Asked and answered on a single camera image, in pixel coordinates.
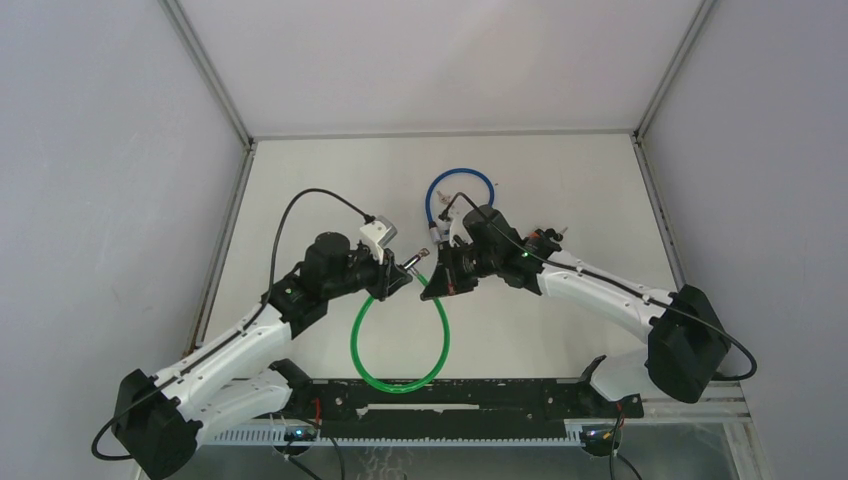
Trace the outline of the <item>blue cable lock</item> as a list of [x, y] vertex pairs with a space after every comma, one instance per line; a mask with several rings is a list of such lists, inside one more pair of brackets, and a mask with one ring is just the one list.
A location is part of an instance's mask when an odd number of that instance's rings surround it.
[[[439, 190], [444, 194], [452, 196], [448, 205], [442, 205], [436, 195]], [[462, 199], [452, 200], [459, 192], [465, 192], [473, 197], [478, 206], [493, 206], [495, 203], [495, 183], [483, 172], [472, 168], [452, 168], [436, 176], [428, 186], [424, 196], [424, 212], [427, 221], [427, 229], [430, 239], [434, 245], [442, 242], [437, 230], [436, 218], [446, 208], [455, 207], [458, 215], [454, 219], [454, 236], [467, 237], [462, 226], [463, 217], [471, 211], [471, 207]]]

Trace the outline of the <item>silver keys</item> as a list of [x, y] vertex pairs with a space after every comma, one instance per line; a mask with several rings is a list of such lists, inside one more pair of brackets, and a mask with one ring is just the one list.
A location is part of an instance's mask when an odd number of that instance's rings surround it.
[[437, 190], [436, 195], [442, 205], [448, 205], [451, 202], [452, 196], [450, 194], [444, 194], [441, 191]]

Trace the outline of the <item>green cable lock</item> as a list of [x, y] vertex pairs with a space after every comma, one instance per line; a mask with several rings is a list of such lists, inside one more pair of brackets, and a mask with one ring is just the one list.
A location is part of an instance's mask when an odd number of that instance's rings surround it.
[[430, 284], [419, 264], [433, 255], [423, 248], [401, 263], [411, 277], [399, 291], [401, 299], [384, 302], [370, 293], [356, 296], [347, 356], [356, 376], [379, 392], [410, 394], [436, 380], [448, 364], [453, 347], [449, 309], [441, 300], [418, 297]]

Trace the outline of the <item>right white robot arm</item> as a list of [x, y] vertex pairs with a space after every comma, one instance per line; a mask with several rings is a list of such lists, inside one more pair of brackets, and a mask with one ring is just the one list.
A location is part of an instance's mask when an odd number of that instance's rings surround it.
[[464, 237], [439, 244], [423, 300], [470, 293], [481, 279], [496, 276], [512, 288], [575, 301], [641, 341], [640, 348], [601, 355], [584, 370], [577, 393], [587, 414], [605, 415], [617, 401], [651, 387], [694, 404], [716, 379], [731, 342], [700, 289], [651, 288], [596, 269], [563, 250], [559, 232], [537, 229], [522, 237], [488, 205], [468, 212], [462, 225]]

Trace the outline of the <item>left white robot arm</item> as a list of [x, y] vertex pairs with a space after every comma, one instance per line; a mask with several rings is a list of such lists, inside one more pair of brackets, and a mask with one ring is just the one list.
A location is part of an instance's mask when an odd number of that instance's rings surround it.
[[311, 388], [276, 365], [292, 341], [323, 318], [330, 301], [366, 291], [383, 300], [412, 279], [417, 263], [336, 232], [316, 237], [292, 271], [233, 327], [153, 375], [123, 378], [108, 428], [150, 479], [166, 479], [219, 433], [260, 414], [290, 417], [311, 407]]

